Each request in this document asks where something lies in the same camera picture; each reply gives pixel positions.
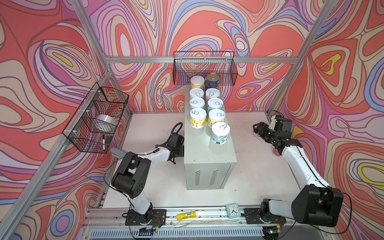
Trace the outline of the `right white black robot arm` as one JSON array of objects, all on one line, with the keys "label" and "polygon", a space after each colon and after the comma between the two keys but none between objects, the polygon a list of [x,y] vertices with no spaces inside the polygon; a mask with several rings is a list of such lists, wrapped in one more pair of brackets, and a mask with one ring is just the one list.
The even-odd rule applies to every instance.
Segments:
[{"label": "right white black robot arm", "polygon": [[335,227],[344,202],[344,194],[332,188],[317,172],[308,159],[302,144],[292,138],[292,121],[281,115],[266,124],[253,125],[253,132],[271,144],[288,163],[300,188],[292,202],[264,199],[259,218],[270,223],[280,217],[293,219],[300,224]]}]

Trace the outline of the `yellow label can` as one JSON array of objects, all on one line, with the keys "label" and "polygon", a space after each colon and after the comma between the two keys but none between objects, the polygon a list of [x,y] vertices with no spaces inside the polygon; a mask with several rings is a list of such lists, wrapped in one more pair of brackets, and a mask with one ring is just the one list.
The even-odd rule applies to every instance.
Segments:
[{"label": "yellow label can", "polygon": [[225,122],[226,119],[226,113],[221,109],[212,109],[209,111],[209,119],[208,124],[209,127],[212,128],[212,126],[215,123],[218,122]]}]

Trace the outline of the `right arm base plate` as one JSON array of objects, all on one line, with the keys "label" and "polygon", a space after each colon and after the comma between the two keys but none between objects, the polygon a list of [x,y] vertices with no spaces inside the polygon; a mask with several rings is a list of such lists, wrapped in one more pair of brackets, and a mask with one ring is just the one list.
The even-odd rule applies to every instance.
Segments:
[{"label": "right arm base plate", "polygon": [[284,225],[287,223],[286,219],[281,216],[276,216],[270,213],[265,213],[263,216],[260,215],[260,208],[245,208],[242,217],[246,219],[247,224],[277,224]]}]

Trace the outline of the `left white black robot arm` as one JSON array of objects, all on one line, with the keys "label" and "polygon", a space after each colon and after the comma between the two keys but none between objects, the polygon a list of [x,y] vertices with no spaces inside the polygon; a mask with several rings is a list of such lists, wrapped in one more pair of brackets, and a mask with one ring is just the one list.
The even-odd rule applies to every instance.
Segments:
[{"label": "left white black robot arm", "polygon": [[184,155],[185,138],[177,133],[170,134],[168,140],[157,145],[153,150],[146,153],[135,154],[124,153],[116,148],[112,153],[121,162],[111,180],[111,185],[118,192],[127,196],[134,212],[139,215],[146,215],[152,208],[152,203],[144,193],[151,167],[168,161],[175,162],[175,158]]}]

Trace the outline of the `small green alarm clock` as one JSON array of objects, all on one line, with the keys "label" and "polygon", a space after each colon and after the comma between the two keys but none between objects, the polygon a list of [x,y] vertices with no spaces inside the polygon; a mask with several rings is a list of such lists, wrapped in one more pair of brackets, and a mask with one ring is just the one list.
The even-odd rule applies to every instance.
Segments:
[{"label": "small green alarm clock", "polygon": [[241,212],[237,203],[226,205],[226,212],[229,219],[237,219],[241,217]]}]

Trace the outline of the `blue label tin can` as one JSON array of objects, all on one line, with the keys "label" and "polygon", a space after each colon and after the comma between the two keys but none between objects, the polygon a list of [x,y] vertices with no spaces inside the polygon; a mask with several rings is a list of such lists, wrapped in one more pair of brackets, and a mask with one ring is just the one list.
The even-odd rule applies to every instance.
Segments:
[{"label": "blue label tin can", "polygon": [[205,78],[205,89],[217,89],[219,87],[221,77],[217,73],[209,73]]}]

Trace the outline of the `pink label pull-tab can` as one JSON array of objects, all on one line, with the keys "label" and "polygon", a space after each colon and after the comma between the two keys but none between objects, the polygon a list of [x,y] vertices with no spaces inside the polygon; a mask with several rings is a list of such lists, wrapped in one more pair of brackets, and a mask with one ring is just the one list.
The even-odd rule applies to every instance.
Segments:
[{"label": "pink label pull-tab can", "polygon": [[204,98],[204,95],[205,95],[205,92],[204,90],[200,89],[200,88],[194,88],[194,89],[191,89],[189,91],[189,94],[190,94],[190,99],[193,99],[193,98]]}]

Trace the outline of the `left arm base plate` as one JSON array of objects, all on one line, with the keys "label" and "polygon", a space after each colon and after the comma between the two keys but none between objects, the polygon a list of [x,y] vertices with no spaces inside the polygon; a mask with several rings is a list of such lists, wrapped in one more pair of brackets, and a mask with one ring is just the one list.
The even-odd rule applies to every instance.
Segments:
[{"label": "left arm base plate", "polygon": [[126,218],[126,226],[162,226],[166,223],[166,209],[149,209],[147,213],[141,215],[134,210],[129,210],[122,214]]}]

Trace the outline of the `white tape roll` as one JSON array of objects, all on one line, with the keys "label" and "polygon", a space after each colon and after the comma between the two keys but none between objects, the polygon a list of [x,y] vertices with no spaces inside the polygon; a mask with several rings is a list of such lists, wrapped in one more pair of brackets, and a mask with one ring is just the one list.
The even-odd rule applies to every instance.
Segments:
[{"label": "white tape roll", "polygon": [[96,117],[97,120],[100,120],[102,122],[105,122],[105,123],[108,123],[108,124],[111,124],[111,125],[114,125],[114,126],[117,126],[118,125],[118,122],[116,121],[115,118],[109,116],[109,115],[105,115],[105,114],[99,114],[97,117]]}]

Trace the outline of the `grey blue sponge block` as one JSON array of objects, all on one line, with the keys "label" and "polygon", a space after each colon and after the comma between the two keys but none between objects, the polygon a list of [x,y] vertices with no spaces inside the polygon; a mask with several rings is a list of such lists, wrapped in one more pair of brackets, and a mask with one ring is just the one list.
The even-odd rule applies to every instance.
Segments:
[{"label": "grey blue sponge block", "polygon": [[121,150],[119,150],[119,149],[117,149],[117,148],[111,148],[110,151],[111,151],[111,154],[112,154],[114,157],[118,158],[118,159],[122,159],[122,158],[124,158],[125,155],[126,155],[126,153],[124,153],[123,151],[121,151]]}]

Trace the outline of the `green orange peach can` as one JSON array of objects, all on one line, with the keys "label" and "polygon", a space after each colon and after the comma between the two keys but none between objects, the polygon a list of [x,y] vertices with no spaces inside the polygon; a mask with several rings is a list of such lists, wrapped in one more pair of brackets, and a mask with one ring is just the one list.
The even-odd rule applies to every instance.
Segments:
[{"label": "green orange peach can", "polygon": [[205,88],[205,78],[202,76],[193,76],[190,79],[191,89],[202,89]]}]

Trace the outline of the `grey metal cabinet box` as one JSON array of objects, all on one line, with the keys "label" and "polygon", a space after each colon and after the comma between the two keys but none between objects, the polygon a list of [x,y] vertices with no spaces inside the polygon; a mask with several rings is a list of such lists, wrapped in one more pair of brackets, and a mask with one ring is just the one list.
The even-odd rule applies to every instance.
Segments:
[{"label": "grey metal cabinet box", "polygon": [[190,90],[185,86],[184,165],[188,190],[223,189],[238,163],[232,136],[223,145],[211,140],[211,128],[195,129],[190,120]]}]

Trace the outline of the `yellow label tag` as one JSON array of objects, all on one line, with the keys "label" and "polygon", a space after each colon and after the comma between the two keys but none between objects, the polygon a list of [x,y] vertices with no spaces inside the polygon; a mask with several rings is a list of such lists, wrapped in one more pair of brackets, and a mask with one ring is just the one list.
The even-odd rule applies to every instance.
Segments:
[{"label": "yellow label tag", "polygon": [[186,219],[195,218],[197,216],[196,212],[181,213],[177,215],[177,221],[182,221]]}]

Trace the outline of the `black marker pen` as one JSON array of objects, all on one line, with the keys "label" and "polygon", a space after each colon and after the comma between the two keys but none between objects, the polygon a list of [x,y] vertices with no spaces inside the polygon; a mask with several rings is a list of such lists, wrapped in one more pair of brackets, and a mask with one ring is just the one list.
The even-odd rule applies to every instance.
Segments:
[{"label": "black marker pen", "polygon": [[102,135],[102,150],[103,150],[103,152],[106,151],[105,135]]}]

